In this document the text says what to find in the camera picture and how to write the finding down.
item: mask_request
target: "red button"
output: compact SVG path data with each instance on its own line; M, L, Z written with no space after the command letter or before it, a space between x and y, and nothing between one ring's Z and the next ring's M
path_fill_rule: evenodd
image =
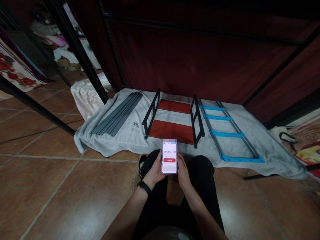
M174 158L164 158L163 161L164 162L176 162L176 159L174 159Z

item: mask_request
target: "metal crossbar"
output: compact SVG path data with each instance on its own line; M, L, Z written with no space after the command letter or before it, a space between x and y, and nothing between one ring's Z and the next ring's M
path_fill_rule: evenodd
M227 109L222 105L222 103L220 102L220 100L216 100L216 103L218 105L218 107L211 107L211 106L205 106L202 104L201 99L199 98L199 102L200 102L200 109L202 111L203 117L207 123L207 126L209 128L209 132L212 136L212 139L215 143L215 145L217 146L219 155L221 157L221 159L225 162L252 162L252 163L265 163L265 161L263 160L263 158L257 153L257 151L254 149L254 147L252 146L252 144L249 142L249 140L247 139L246 135L240 130L240 128L238 127L238 125L235 123L235 121L233 120L233 118L230 116L230 114L228 113ZM216 111L222 111L225 115L225 117L221 117L221 116L213 116L213 115L208 115L206 113L205 110L216 110ZM225 133L225 132L217 132L215 131L212 127L211 124L209 122L209 119L213 119L213 120L223 120L223 121L229 121L231 123L231 125L233 126L233 128L235 129L236 133ZM221 146L217 140L217 137L234 137L234 138L241 138L243 140L243 142L245 143L245 145L247 146L247 148L249 149L249 151L252 153L253 158L245 158L245 157L229 157L227 155L225 155L221 149Z

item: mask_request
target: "smartphone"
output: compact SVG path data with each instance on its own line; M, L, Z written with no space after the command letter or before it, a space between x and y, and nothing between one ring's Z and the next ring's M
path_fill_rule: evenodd
M161 157L161 173L177 174L178 173L178 142L177 139L163 139L162 157Z

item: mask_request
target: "black metal pole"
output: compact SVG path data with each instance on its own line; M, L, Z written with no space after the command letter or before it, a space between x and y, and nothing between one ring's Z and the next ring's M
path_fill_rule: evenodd
M59 76L62 78L62 80L67 84L68 87L71 87L71 84L68 82L68 80L64 77L64 75L60 72L58 69L56 63L52 59L51 56L48 55L42 44L39 42L39 40L33 36L33 34L30 32L29 29L27 29L16 17L16 15L11 11L11 9L7 6L7 4L0 0L1 8L8 14L8 16L15 22L15 24L20 28L21 31L23 31L27 37L32 41L33 45L40 51L40 53L48 60L51 67L59 74Z
M275 117L271 118L263 125L267 129L271 129L274 126L286 126L287 124L299 119L300 117L303 117L308 113L311 113L318 108L320 108L320 88L301 99L291 107L287 108L283 112L279 113Z
M226 37L226 38L233 38L233 39L239 39L239 40L249 40L249 41L262 42L267 44L280 44L280 45L288 45L288 46L303 45L303 42L301 41L294 41L294 40L284 39L284 38L259 36L259 35L253 35L248 33L235 33L235 32L228 32L228 31L216 30L216 29L210 29L210 28L198 28L198 27L184 26L184 25L167 23L167 22L146 20L141 18L114 16L109 13L103 13L103 16L108 21L129 23L129 24L146 26L146 27L155 27L155 28L162 28L162 29L175 30L175 31L193 32L193 33L205 34L209 36Z
M69 47L71 48L72 52L78 59L80 65L82 66L83 70L87 74L94 89L97 91L102 102L106 104L106 102L109 99L108 95L104 90L98 78L98 75L91 64L90 59L88 58L85 50L83 49L83 46L79 40L79 37L77 36L77 33L74 30L62 6L61 1L45 0L44 2L50 14L52 15L53 19L55 20L56 24L58 25L60 31L62 32L63 36L67 40Z
M17 88L15 85L13 85L11 82L9 82L1 75L0 89L5 93L11 94L12 96L16 97L21 102L28 105L29 107L37 111L39 114L47 118L49 121L53 122L58 127L62 128L67 133L74 136L75 131L71 127L69 127L67 124L65 124L63 121L61 121L59 118L57 118L55 115L53 115L51 112L49 112L47 109L45 109L43 106L41 106L39 103L37 103L35 100L33 100L31 97L29 97L27 94L25 94L23 91L21 91L19 88Z
M282 72L318 35L320 34L320 25L307 37L303 44L294 50L286 60L265 80L258 89L242 104L248 105L279 73Z
M117 67L117 70L118 70L118 74L119 74L119 77L120 77L121 85L123 87L126 87L127 84L126 84L126 82L124 80L124 77L123 77L123 74L122 74L122 70L121 70L121 66L120 66L120 62L119 62L119 59L117 57L116 50L114 48L114 44L113 44L113 40L112 40L112 37L111 37L110 28L108 26L107 21L103 17L103 6L102 6L102 3L101 3L101 0L96 0L96 4L98 6L98 11L99 11L99 15L100 15L100 18L101 18L101 21L102 21L102 24L103 24L104 31L106 33L106 36L108 38L108 42L110 44L112 56L113 56L113 59L115 61L115 64L116 64L116 67Z
M320 163L317 164L313 164L313 165L307 165L306 169L308 172L313 171L313 170L318 170L320 169ZM257 175L253 175L253 176L249 176L249 177L244 177L244 180L252 180L252 179L259 179L259 178L268 178L268 177L275 177L275 176L279 176L278 174L271 174L269 176L264 176L261 174L257 174Z

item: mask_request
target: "floor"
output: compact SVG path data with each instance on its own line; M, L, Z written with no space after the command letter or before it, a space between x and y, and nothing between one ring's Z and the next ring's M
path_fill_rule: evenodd
M64 72L73 83L86 78ZM83 121L64 82L28 93L73 129ZM0 102L0 142L55 125L11 98ZM139 181L140 155L81 155L57 128L0 144L0 239L100 239ZM222 220L229 239L320 239L319 184L282 177L244 181L252 170L215 170ZM183 193L174 177L167 199Z

